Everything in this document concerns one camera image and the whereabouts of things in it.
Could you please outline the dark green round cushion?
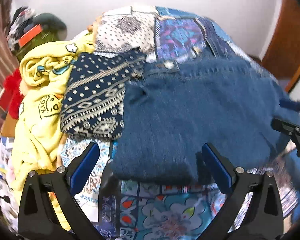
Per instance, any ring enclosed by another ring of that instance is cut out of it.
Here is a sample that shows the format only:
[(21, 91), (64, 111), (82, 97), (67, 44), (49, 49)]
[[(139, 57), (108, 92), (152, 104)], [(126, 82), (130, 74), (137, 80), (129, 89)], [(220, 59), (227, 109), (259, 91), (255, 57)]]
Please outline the dark green round cushion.
[(34, 24), (39, 24), (44, 30), (50, 30), (57, 33), (60, 40), (65, 40), (67, 36), (66, 24), (52, 13), (42, 13), (33, 18)]

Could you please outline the blue denim jeans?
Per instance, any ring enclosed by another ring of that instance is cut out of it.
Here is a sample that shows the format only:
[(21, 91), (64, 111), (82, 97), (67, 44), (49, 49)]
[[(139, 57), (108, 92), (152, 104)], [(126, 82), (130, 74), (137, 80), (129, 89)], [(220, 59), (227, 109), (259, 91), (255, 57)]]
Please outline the blue denim jeans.
[(288, 94), (271, 75), (239, 56), (147, 64), (125, 90), (125, 127), (111, 162), (122, 180), (207, 184), (209, 168), (200, 153), (205, 143), (250, 169), (274, 159), (289, 142), (271, 128), (272, 118), (300, 124), (298, 113), (280, 106)]

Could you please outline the red plush fabric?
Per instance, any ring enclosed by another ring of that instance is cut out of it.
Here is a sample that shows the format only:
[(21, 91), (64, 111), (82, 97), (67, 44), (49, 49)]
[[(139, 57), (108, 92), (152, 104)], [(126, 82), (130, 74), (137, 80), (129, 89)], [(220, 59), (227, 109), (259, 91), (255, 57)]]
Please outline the red plush fabric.
[(21, 81), (21, 74), (17, 68), (4, 80), (4, 92), (0, 98), (0, 107), (7, 111), (12, 119), (15, 120), (19, 119), (19, 107), (24, 98), (19, 90)]

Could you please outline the yellow printed garment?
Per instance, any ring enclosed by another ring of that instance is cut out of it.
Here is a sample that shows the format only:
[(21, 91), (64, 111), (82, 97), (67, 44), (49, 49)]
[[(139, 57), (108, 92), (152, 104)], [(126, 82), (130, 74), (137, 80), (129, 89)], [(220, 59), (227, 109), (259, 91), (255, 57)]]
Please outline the yellow printed garment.
[(89, 33), (75, 41), (39, 45), (21, 60), (20, 85), (25, 97), (19, 107), (11, 155), (11, 188), (17, 203), (30, 171), (47, 174), (60, 166), (58, 148), (63, 133), (59, 116), (66, 85), (80, 53), (93, 51), (93, 35)]

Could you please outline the brown wooden door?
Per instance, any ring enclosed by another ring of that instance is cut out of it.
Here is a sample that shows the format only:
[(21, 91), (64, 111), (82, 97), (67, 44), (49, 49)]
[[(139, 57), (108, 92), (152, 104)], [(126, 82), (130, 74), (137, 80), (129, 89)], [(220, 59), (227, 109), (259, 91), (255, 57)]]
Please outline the brown wooden door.
[(279, 19), (262, 66), (279, 81), (287, 81), (287, 92), (300, 79), (300, 5), (296, 0), (282, 0)]

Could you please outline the patchwork patterned bedspread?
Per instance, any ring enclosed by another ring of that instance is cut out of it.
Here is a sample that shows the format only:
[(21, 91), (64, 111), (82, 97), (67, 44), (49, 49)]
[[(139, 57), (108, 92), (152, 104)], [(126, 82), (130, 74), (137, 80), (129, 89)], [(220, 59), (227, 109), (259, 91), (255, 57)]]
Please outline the patchwork patterned bedspread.
[[(39, 45), (57, 41), (56, 32), (42, 31), (18, 56)], [(113, 57), (119, 52), (139, 47), (148, 61), (156, 59), (189, 60), (209, 41), (246, 59), (246, 53), (213, 20), (164, 7), (150, 7), (132, 12), (106, 12), (93, 35), (94, 53)], [(18, 206), (11, 188), (14, 172), (11, 161), (15, 122), (10, 114), (0, 140), (0, 208), (8, 228), (18, 227)], [(195, 239), (213, 220), (225, 202), (225, 195), (212, 183), (193, 186), (183, 192), (176, 186), (124, 181), (110, 200), (102, 198), (102, 172), (114, 153), (112, 140), (71, 139), (63, 135), (58, 148), (60, 165), (68, 165), (89, 143), (100, 148), (100, 158), (83, 190), (75, 195), (90, 221), (114, 239)]]

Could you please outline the black white patterned clothes pile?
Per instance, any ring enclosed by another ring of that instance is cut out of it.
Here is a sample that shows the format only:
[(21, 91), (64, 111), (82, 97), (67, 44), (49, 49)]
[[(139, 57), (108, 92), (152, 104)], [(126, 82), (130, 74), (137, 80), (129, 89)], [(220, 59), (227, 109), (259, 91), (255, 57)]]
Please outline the black white patterned clothes pile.
[(18, 50), (18, 42), (24, 34), (24, 29), (33, 23), (35, 15), (35, 10), (29, 7), (20, 7), (15, 11), (7, 34), (8, 47), (11, 51)]

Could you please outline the navy white patterned folded garment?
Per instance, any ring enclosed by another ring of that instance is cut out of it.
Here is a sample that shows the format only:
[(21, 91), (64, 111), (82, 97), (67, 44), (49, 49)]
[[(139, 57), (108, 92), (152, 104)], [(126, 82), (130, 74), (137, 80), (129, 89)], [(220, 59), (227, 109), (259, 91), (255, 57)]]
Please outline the navy white patterned folded garment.
[(121, 137), (125, 83), (140, 78), (145, 63), (138, 48), (114, 57), (81, 53), (64, 93), (61, 132), (71, 139)]

